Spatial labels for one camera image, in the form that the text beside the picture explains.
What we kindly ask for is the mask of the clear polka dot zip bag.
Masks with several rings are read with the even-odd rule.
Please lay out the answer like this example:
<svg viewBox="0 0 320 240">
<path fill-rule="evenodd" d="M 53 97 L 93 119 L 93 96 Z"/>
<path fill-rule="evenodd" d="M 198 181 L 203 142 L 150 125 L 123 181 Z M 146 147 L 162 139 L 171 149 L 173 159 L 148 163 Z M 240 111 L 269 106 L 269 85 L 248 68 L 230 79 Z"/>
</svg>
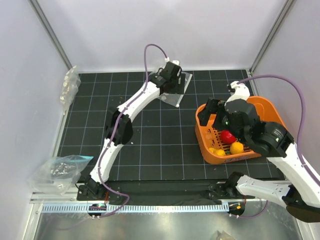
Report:
<svg viewBox="0 0 320 240">
<path fill-rule="evenodd" d="M 159 86 L 160 95 L 157 97 L 159 100 L 179 108 L 192 77 L 193 75 L 191 73 L 183 71 L 179 79 L 173 79 L 169 82 L 161 78 L 156 72 L 152 72 L 148 75 L 148 80 Z"/>
</svg>

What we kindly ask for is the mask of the red toy strawberry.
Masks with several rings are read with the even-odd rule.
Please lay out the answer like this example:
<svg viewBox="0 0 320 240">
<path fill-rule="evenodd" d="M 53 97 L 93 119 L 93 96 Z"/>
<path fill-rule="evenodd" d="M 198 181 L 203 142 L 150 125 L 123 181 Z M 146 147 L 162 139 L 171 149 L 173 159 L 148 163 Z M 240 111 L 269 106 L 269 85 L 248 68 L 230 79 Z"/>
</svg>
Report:
<svg viewBox="0 0 320 240">
<path fill-rule="evenodd" d="M 228 130 L 222 130 L 220 132 L 220 139 L 224 144 L 228 145 L 231 145 L 237 141 L 236 137 L 233 136 Z"/>
</svg>

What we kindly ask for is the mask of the yellow toy fruit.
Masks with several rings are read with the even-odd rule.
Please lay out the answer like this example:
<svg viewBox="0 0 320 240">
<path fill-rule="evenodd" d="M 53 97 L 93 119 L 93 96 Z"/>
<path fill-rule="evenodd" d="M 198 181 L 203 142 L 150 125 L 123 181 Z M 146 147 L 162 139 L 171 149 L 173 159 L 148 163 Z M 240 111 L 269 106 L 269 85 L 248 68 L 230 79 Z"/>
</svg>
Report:
<svg viewBox="0 0 320 240">
<path fill-rule="evenodd" d="M 244 152 L 244 145 L 235 141 L 230 145 L 229 151 L 232 155 L 242 154 Z"/>
<path fill-rule="evenodd" d="M 216 148 L 210 147 L 209 151 L 217 156 L 220 156 L 220 157 L 226 156 L 226 152 L 221 148 L 216 149 Z"/>
</svg>

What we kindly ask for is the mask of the orange plastic basket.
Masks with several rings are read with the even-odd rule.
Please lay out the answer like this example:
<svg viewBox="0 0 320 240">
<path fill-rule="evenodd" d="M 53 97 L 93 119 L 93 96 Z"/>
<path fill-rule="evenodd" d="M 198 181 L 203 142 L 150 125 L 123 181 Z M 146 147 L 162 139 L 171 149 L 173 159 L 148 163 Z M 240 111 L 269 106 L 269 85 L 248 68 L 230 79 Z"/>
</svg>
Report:
<svg viewBox="0 0 320 240">
<path fill-rule="evenodd" d="M 231 102 L 210 97 L 196 110 L 195 120 L 201 154 L 212 165 L 285 157 L 293 142 L 275 106 L 260 96 Z"/>
</svg>

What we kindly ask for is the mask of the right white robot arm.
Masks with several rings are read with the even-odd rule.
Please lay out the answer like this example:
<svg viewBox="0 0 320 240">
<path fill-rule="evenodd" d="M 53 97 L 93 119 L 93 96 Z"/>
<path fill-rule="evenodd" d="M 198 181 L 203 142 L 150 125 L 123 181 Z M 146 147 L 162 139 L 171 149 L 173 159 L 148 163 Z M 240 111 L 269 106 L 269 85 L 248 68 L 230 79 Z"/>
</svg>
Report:
<svg viewBox="0 0 320 240">
<path fill-rule="evenodd" d="M 265 157 L 288 179 L 287 184 L 255 179 L 233 172 L 216 190 L 218 196 L 252 196 L 275 203 L 305 223 L 320 220 L 320 176 L 298 152 L 298 145 L 266 98 L 219 100 L 209 98 L 195 113 L 195 134 L 204 160 L 210 164 L 232 163 L 256 156 Z M 229 131 L 243 152 L 218 155 L 220 136 Z"/>
</svg>

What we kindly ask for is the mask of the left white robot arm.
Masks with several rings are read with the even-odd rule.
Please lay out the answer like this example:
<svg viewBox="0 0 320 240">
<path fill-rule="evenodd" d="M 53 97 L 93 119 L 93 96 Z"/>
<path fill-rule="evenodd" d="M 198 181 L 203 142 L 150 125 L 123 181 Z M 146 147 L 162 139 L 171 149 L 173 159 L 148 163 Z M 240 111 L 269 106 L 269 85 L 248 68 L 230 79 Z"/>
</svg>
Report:
<svg viewBox="0 0 320 240">
<path fill-rule="evenodd" d="M 153 100 L 162 94 L 183 94 L 186 74 L 178 60 L 168 60 L 156 72 L 147 73 L 142 87 L 126 102 L 110 107 L 106 112 L 104 143 L 98 160 L 85 178 L 83 194 L 94 200 L 106 195 L 104 186 L 121 148 L 133 137 L 133 121 Z"/>
</svg>

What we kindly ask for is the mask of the spare polka dot bag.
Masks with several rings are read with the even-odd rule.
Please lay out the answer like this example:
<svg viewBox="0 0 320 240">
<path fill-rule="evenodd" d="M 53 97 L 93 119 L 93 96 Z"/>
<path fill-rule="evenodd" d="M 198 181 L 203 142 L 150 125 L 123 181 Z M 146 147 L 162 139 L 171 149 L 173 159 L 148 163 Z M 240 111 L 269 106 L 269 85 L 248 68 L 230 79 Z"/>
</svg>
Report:
<svg viewBox="0 0 320 240">
<path fill-rule="evenodd" d="M 79 91 L 80 85 L 81 79 L 79 67 L 75 65 L 65 74 L 60 91 L 59 100 L 62 104 L 62 109 L 64 112 L 66 112 L 73 103 L 75 96 Z"/>
</svg>

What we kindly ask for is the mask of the crumpled clear blue-zip bag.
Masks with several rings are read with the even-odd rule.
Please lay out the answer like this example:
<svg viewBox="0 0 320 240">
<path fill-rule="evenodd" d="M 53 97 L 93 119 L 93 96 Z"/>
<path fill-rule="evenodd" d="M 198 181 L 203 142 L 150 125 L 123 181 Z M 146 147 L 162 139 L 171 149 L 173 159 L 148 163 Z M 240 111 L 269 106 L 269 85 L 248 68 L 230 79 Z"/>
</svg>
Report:
<svg viewBox="0 0 320 240">
<path fill-rule="evenodd" d="M 55 156 L 40 165 L 27 179 L 35 192 L 63 195 L 81 179 L 92 156 Z"/>
</svg>

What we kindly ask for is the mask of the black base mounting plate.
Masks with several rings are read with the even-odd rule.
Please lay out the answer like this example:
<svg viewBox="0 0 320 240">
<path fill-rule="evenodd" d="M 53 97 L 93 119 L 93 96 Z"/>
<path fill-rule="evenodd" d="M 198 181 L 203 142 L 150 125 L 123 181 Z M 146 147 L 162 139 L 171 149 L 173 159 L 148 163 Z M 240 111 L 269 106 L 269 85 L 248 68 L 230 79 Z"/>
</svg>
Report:
<svg viewBox="0 0 320 240">
<path fill-rule="evenodd" d="M 127 180 L 109 181 L 117 193 L 129 195 L 130 205 L 178 205 L 226 199 L 242 199 L 234 186 L 224 180 Z"/>
</svg>

